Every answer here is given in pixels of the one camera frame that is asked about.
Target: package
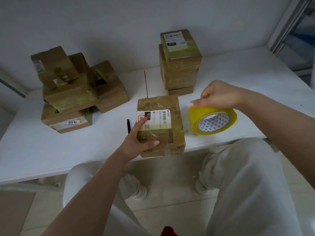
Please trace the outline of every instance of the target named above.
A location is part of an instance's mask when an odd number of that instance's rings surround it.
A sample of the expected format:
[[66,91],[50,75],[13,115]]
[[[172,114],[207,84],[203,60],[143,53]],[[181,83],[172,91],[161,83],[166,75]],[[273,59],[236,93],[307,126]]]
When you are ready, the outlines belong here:
[[168,95],[186,95],[186,94],[191,94],[194,92],[194,87],[186,87],[186,88],[180,88],[180,89],[170,89],[168,90]]
[[195,86],[198,69],[168,70],[162,45],[159,45],[160,68],[166,90]]
[[141,127],[140,142],[159,140],[160,144],[141,153],[142,157],[181,154],[185,150],[185,135],[180,115],[178,97],[175,95],[138,100],[137,121],[149,120]]
[[115,80],[96,87],[99,102],[96,107],[101,113],[112,110],[129,101],[123,83],[118,77]]
[[68,83],[80,77],[79,72],[61,46],[32,55],[38,78],[48,89],[56,88],[56,80]]
[[97,81],[103,79],[106,83],[110,83],[117,78],[117,75],[108,60],[105,60],[92,67],[93,73]]
[[73,113],[98,103],[93,71],[87,65],[82,53],[70,55],[80,78],[69,83],[59,80],[57,87],[49,89],[43,86],[43,98],[59,112],[64,114]]
[[202,55],[189,30],[161,33],[168,70],[198,69]]
[[59,133],[74,131],[92,125],[91,108],[64,115],[48,103],[42,110],[41,121]]

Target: forearm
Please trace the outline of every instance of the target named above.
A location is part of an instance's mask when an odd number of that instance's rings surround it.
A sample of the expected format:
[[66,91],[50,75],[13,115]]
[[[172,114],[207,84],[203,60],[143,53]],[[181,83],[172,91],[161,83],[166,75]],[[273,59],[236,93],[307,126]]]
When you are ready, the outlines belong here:
[[264,95],[248,92],[238,110],[279,148],[315,187],[315,119]]
[[112,154],[43,235],[103,235],[126,163],[118,152]]

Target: packing tape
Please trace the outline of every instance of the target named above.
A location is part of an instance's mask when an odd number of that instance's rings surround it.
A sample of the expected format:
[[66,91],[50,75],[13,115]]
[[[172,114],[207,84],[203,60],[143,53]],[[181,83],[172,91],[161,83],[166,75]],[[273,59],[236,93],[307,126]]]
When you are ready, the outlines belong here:
[[189,108],[191,129],[200,135],[211,135],[231,127],[237,115],[231,108]]

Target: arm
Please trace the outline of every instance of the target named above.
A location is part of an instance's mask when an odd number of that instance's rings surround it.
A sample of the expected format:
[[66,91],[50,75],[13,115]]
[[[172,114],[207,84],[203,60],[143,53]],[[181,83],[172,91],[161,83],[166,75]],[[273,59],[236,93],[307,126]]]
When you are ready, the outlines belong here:
[[217,80],[210,83],[201,98],[192,101],[190,106],[241,111],[315,188],[315,119],[260,93]]
[[103,235],[106,221],[125,165],[159,141],[140,143],[137,122],[121,146],[105,161],[92,179],[71,199],[42,236]]

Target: finger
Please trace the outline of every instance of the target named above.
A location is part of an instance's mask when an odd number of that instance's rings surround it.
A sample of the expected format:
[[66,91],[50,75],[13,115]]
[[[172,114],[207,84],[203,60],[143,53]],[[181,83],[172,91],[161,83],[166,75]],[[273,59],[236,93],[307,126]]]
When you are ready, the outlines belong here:
[[211,106],[211,97],[196,99],[189,103],[192,108],[202,108],[206,106]]
[[148,117],[144,117],[140,121],[136,122],[133,128],[131,129],[129,134],[137,135],[138,131],[140,130],[140,127],[148,120]]
[[160,141],[149,141],[149,142],[146,142],[146,143],[141,143],[141,148],[142,148],[142,151],[146,151],[148,149],[152,149],[153,147],[159,145]]
[[200,98],[206,98],[209,97],[211,94],[214,93],[214,83],[215,81],[212,81],[201,93]]

